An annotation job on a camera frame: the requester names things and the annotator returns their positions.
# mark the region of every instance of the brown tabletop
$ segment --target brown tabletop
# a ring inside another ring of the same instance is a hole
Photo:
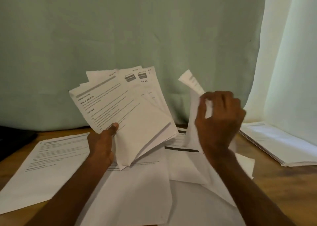
[[[0,162],[0,189],[10,180],[39,141],[90,131],[92,129],[85,128],[38,133],[33,142]],[[282,167],[243,136],[238,135],[236,143],[237,153],[256,160],[253,180],[271,200],[297,225],[317,225],[317,166]],[[45,203],[2,214],[0,225],[22,226]]]

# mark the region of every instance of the person's left hand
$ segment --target person's left hand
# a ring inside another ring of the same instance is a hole
[[[100,134],[91,132],[87,136],[89,144],[89,159],[94,161],[105,162],[106,166],[109,167],[113,162],[112,147],[112,136],[114,136],[119,127],[118,123],[113,123],[110,128],[102,131]]]

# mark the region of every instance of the person's right arm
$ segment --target person's right arm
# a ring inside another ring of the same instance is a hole
[[[206,115],[206,100],[212,101],[213,114]],[[247,226],[295,224],[283,214],[247,176],[228,146],[238,132],[246,112],[231,92],[208,92],[201,96],[195,125],[200,145],[226,185]]]

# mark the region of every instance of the fabric backdrop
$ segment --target fabric backdrop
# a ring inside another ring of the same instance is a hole
[[[0,0],[0,125],[87,125],[68,91],[85,71],[155,66],[177,123],[190,69],[205,90],[251,90],[265,0]]]

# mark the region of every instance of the white wall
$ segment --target white wall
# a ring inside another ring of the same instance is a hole
[[[263,120],[264,104],[276,56],[283,35],[291,0],[265,0],[254,83],[248,101],[245,122]]]
[[[292,0],[264,117],[317,145],[317,0]]]

